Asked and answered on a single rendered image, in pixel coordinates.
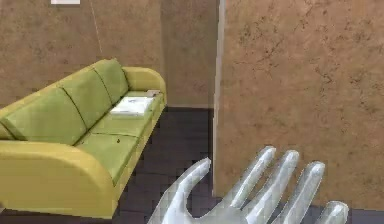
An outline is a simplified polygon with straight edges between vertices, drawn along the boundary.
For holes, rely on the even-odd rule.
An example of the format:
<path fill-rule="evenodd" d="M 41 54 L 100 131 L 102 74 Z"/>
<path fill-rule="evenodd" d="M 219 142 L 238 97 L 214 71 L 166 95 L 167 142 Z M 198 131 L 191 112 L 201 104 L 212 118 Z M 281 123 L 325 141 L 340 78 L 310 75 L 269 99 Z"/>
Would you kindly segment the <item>white book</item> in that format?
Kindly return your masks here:
<path fill-rule="evenodd" d="M 110 113 L 143 116 L 153 100 L 153 97 L 124 97 Z"/>

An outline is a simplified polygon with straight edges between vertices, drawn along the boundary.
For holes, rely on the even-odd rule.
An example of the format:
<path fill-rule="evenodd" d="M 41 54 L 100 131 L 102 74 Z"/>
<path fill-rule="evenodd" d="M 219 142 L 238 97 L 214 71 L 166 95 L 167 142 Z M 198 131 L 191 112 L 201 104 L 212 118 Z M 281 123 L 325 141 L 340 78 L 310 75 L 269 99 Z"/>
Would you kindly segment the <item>green and yellow sofa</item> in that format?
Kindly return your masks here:
<path fill-rule="evenodd" d="M 143 116 L 110 113 L 147 90 Z M 102 59 L 0 109 L 0 211 L 111 218 L 166 104 L 157 71 Z"/>

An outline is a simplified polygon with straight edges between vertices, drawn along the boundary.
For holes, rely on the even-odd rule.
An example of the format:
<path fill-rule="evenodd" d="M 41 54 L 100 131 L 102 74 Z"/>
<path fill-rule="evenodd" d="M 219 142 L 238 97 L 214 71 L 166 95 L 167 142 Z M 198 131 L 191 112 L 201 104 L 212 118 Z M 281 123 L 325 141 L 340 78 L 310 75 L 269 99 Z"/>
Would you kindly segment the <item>silver hand statue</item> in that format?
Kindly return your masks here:
<path fill-rule="evenodd" d="M 201 217 L 191 215 L 187 201 L 192 189 L 210 170 L 211 160 L 197 161 L 167 188 L 147 224 L 301 224 L 320 186 L 325 164 L 309 163 L 282 211 L 275 214 L 299 161 L 298 151 L 286 151 L 261 190 L 253 199 L 248 198 L 275 152 L 273 146 L 263 148 L 233 188 Z"/>

